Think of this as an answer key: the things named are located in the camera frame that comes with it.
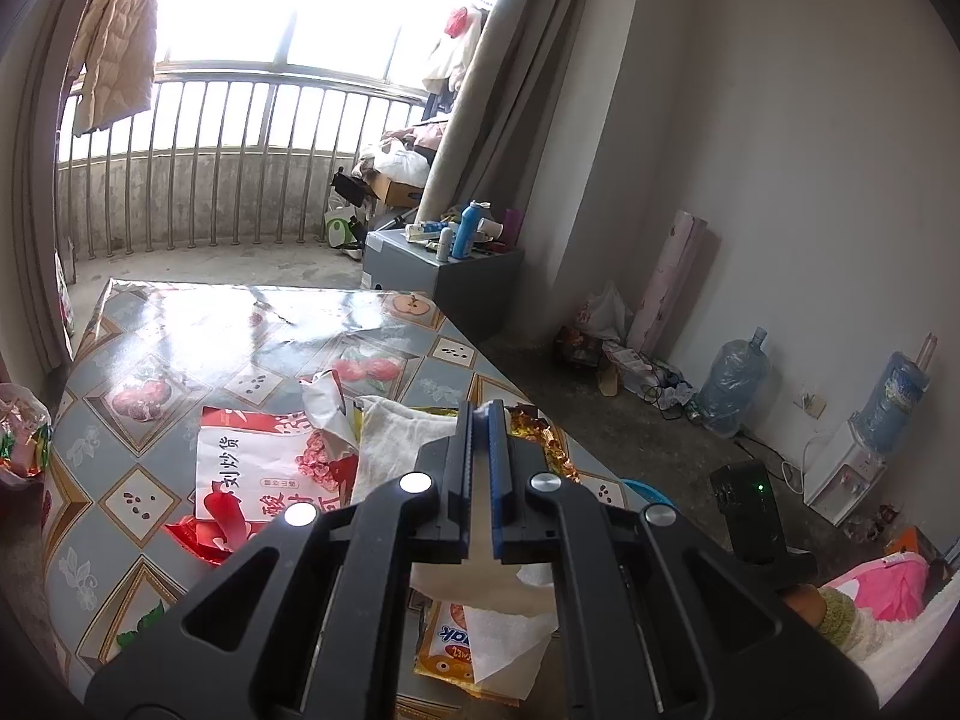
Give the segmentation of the person's right hand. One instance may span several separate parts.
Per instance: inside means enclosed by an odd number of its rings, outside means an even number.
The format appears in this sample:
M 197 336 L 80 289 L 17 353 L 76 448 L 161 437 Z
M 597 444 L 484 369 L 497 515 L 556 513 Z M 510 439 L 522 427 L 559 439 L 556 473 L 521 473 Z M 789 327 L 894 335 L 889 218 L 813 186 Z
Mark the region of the person's right hand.
M 827 601 L 814 585 L 797 585 L 782 595 L 782 601 L 812 628 L 818 628 L 827 614 Z

